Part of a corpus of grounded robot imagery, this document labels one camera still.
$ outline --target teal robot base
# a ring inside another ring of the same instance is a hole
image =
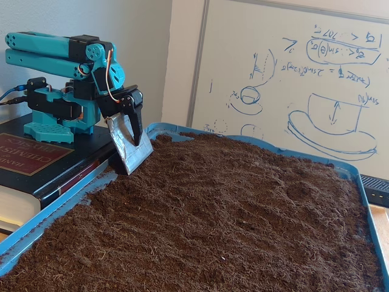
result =
[[[73,143],[74,135],[67,127],[57,124],[57,119],[50,114],[32,112],[33,120],[24,125],[24,134],[32,136],[39,142]]]
[[[63,92],[50,88],[38,88],[36,94],[42,94],[47,102],[75,102],[73,91]],[[77,100],[81,113],[74,112],[74,120],[64,120],[53,114],[32,111],[32,122],[24,125],[24,134],[32,136],[39,142],[73,143],[74,134],[92,134],[93,125],[100,120],[100,110],[95,102]]]

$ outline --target handwritten equation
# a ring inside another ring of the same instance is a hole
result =
[[[378,99],[376,99],[375,97],[369,96],[367,92],[365,94],[358,95],[358,102],[361,105],[379,105]]]
[[[346,74],[347,75],[345,77],[343,70],[342,70],[342,67],[340,67],[339,78],[346,78],[346,79],[349,79],[349,80],[354,81],[356,83],[361,83],[361,84],[366,86],[365,88],[370,86],[370,77],[369,76],[367,77],[367,80],[366,80],[365,78],[359,77],[356,74],[352,73],[351,71],[347,71]]]
[[[377,49],[355,46],[336,40],[313,38],[307,42],[306,53],[318,64],[367,64],[373,65],[381,56]]]
[[[320,68],[311,68],[309,66],[294,66],[292,62],[288,62],[287,65],[284,65],[281,69],[282,71],[293,71],[298,74],[300,74],[301,77],[305,76],[306,74],[312,74],[316,75],[318,77],[322,76],[322,72],[324,69]]]
[[[313,31],[316,38],[326,38],[330,40],[346,41],[352,43],[368,43],[368,44],[378,44],[378,47],[381,47],[382,44],[382,34],[376,35],[371,32],[367,32],[363,36],[355,34],[354,32],[343,32],[339,33],[336,30],[332,29],[323,29],[317,24],[314,27]]]

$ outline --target white wall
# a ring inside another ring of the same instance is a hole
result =
[[[278,0],[389,19],[388,0]],[[187,125],[204,0],[173,0],[162,121]]]
[[[7,33],[31,30],[65,37],[95,35],[116,44],[118,62],[126,72],[125,86],[138,84],[143,92],[144,126],[160,122],[171,0],[1,0],[0,4],[0,95],[32,77],[46,76],[56,88],[62,88],[67,80],[6,64]],[[2,106],[0,122],[28,112],[26,104]]]

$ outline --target blue tray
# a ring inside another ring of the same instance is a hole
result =
[[[148,133],[150,139],[155,139],[160,134],[167,134],[173,138],[173,142],[192,140],[192,138],[181,136],[179,133],[206,133],[204,131],[194,130],[187,127],[180,127],[168,123],[151,124],[147,129],[145,129],[145,131]],[[357,183],[360,194],[362,196],[363,205],[368,206],[367,197],[363,189],[359,171],[350,164],[332,159],[326,159],[318,156],[299,153],[296,151],[290,151],[283,148],[277,148],[267,142],[252,137],[226,137],[237,141],[247,142],[263,149],[267,149],[271,152],[285,156],[307,158],[314,162],[321,162],[324,164],[332,163],[335,165],[336,172],[342,178],[352,179]],[[87,177],[85,177],[83,181],[78,183],[71,191],[59,197],[59,199],[54,201],[51,205],[49,205],[36,216],[34,216],[30,221],[20,227],[16,232],[14,232],[0,244],[0,277],[5,275],[16,265],[20,255],[27,251],[32,246],[32,244],[43,235],[45,228],[48,228],[54,222],[55,219],[63,216],[67,211],[71,210],[84,198],[87,193],[96,191],[97,189],[103,189],[110,181],[116,179],[117,175],[113,172],[105,173],[102,177],[95,178],[107,166],[108,162],[105,162],[104,164],[99,166],[96,170],[94,170]],[[377,230],[374,225],[373,217],[371,215],[370,210],[368,210],[368,224],[370,227],[371,238],[373,240],[373,243],[376,248],[376,253],[380,260],[382,273],[384,276],[385,291],[389,292],[388,269],[385,265],[383,253],[380,248],[380,243],[377,236]]]

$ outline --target soil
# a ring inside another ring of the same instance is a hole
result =
[[[171,142],[59,218],[0,291],[383,291],[333,165],[214,135]]]

